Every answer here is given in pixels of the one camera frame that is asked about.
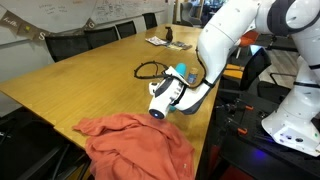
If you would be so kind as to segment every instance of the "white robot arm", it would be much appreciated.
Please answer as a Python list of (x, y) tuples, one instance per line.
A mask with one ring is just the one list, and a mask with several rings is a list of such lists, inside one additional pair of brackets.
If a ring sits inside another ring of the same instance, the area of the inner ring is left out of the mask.
[(169, 68), (165, 73), (177, 78), (152, 86), (150, 114), (162, 119), (170, 105), (184, 114), (196, 113), (221, 76), (230, 50), (245, 32), (291, 35), (301, 55), (299, 73), (291, 92), (262, 126), (277, 143), (318, 156), (320, 134), (311, 120), (320, 112), (319, 17), (320, 0), (229, 0), (198, 39), (198, 52), (207, 69), (201, 85), (189, 89)]

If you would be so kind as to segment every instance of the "office room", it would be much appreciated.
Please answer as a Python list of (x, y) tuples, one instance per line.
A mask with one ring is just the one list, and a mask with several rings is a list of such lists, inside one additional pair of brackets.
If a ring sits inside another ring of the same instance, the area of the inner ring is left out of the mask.
[(2, 0), (0, 179), (319, 178), (317, 7)]

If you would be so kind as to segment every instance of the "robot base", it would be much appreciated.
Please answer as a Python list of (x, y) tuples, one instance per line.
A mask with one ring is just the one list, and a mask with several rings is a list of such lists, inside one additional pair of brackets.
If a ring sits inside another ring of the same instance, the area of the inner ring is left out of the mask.
[(278, 144), (311, 156), (320, 155), (320, 134), (312, 122), (302, 122), (281, 106), (262, 120), (262, 127)]

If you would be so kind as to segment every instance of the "paper on table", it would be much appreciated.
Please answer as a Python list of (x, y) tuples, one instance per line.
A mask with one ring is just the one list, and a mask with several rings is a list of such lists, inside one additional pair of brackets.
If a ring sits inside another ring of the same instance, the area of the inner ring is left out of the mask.
[(152, 38), (147, 38), (146, 39), (148, 42), (154, 44), (154, 45), (166, 45), (167, 42), (166, 41), (163, 41), (161, 39), (159, 39), (157, 36), (153, 36)]

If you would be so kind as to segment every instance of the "wooden table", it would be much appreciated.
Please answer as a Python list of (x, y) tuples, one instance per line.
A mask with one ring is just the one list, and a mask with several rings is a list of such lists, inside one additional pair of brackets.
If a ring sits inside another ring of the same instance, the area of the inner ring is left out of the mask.
[[(183, 62), (188, 69), (197, 67), (201, 70), (195, 55), (201, 29), (171, 26), (173, 41), (192, 44), (193, 48), (176, 51), (146, 42), (145, 38), (165, 37), (165, 25), (161, 25), (6, 81), (0, 84), (0, 90), (84, 148), (87, 137), (71, 128), (82, 118), (120, 112), (148, 113), (152, 98), (148, 90), (150, 81), (133, 77), (133, 70), (142, 62), (155, 60), (172, 66)], [(154, 74), (155, 67), (145, 68), (143, 73)], [(217, 88), (214, 88), (210, 92), (196, 114), (186, 116), (175, 111), (167, 116), (195, 148), (195, 169), (199, 163), (216, 91)]]

